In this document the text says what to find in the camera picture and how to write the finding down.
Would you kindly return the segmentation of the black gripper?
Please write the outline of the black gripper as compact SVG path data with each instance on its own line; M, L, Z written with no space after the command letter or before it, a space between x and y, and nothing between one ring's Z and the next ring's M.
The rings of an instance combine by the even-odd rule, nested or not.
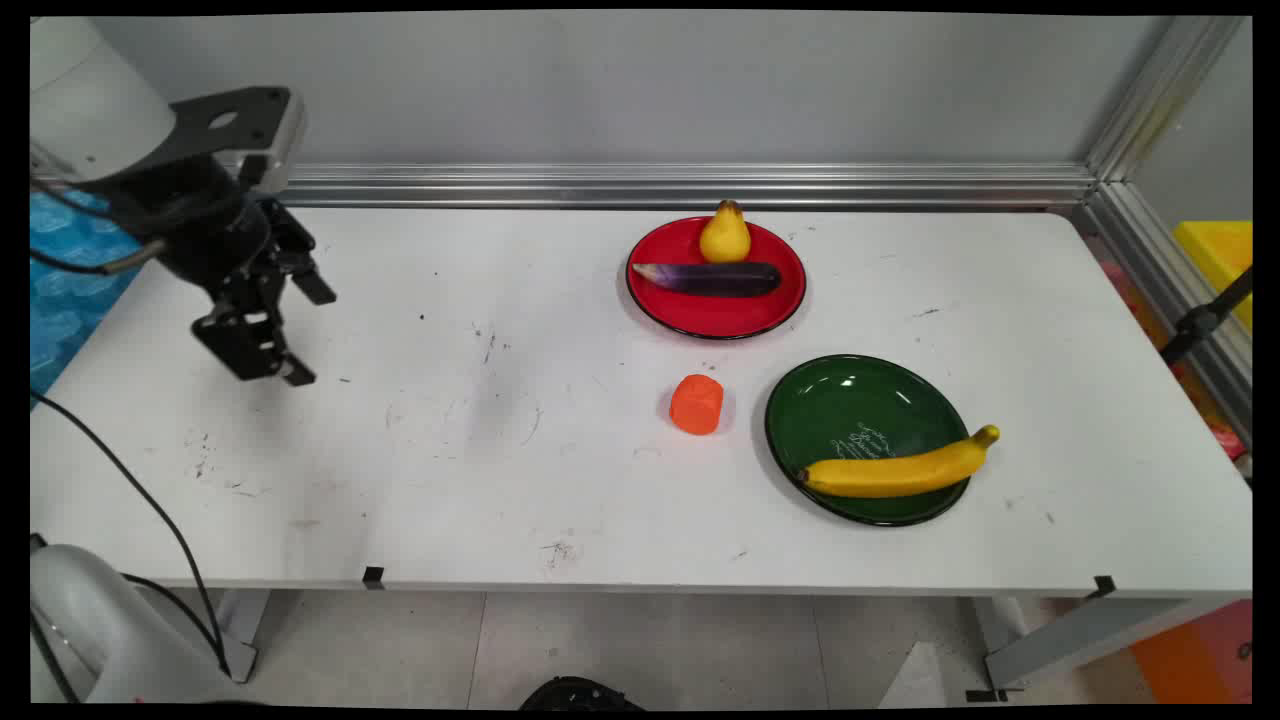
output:
M99 196L122 229L165 243L163 266L212 299L191 329L232 374L293 387L316 380L285 338L285 275L314 305L333 304L337 293L319 273L315 238L283 204L244 190L214 158L110 176Z

